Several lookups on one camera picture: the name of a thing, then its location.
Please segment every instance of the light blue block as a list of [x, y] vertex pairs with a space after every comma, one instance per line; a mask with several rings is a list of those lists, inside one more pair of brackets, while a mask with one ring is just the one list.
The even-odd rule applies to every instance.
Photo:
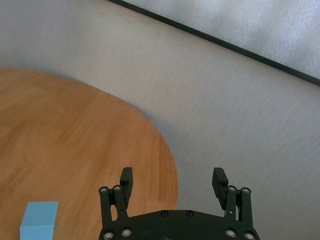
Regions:
[[29, 202], [20, 226], [20, 240], [52, 240], [57, 208], [57, 201]]

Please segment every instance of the bolt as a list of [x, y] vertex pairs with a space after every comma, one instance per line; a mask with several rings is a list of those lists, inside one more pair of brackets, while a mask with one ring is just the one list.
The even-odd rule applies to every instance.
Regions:
[[253, 236], [250, 232], [246, 232], [244, 236], [248, 240], [255, 240], [255, 236]]
[[250, 190], [248, 188], [243, 188], [242, 191], [246, 194], [250, 193]]
[[121, 235], [126, 238], [126, 237], [129, 237], [131, 235], [131, 233], [132, 232], [131, 232], [131, 230], [129, 228], [125, 228], [125, 229], [123, 229]]
[[161, 216], [162, 216], [162, 217], [166, 217], [166, 216], [168, 216], [168, 215], [169, 215], [168, 211], [162, 211], [162, 212], [161, 212]]
[[114, 233], [112, 231], [108, 231], [105, 234], [103, 234], [104, 240], [112, 239], [114, 237]]
[[193, 211], [186, 211], [185, 215], [187, 215], [188, 217], [192, 217], [194, 215], [194, 212]]
[[235, 238], [235, 237], [236, 237], [236, 232], [233, 231], [232, 229], [227, 229], [227, 230], [225, 231], [225, 233], [226, 233], [226, 235], [227, 235], [228, 237], [230, 237], [230, 238]]

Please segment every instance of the gray floor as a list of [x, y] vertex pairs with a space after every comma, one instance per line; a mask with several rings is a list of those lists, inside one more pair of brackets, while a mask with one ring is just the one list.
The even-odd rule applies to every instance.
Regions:
[[265, 240], [320, 235], [320, 87], [104, 0], [0, 0], [0, 65], [131, 103], [164, 135], [180, 209], [222, 215], [213, 167], [252, 189]]

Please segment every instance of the blue cube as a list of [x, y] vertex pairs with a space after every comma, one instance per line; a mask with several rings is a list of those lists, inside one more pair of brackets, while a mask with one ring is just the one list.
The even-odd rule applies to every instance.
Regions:
[[20, 226], [20, 240], [52, 240], [57, 208], [57, 201], [29, 202]]

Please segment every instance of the wooden table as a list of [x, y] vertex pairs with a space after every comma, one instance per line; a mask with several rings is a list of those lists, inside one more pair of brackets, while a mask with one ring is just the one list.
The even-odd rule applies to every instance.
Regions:
[[98, 239], [98, 189], [119, 184], [123, 167], [129, 216], [176, 208], [173, 157], [136, 109], [71, 79], [0, 69], [0, 239], [19, 239], [33, 201], [58, 201], [54, 240]]

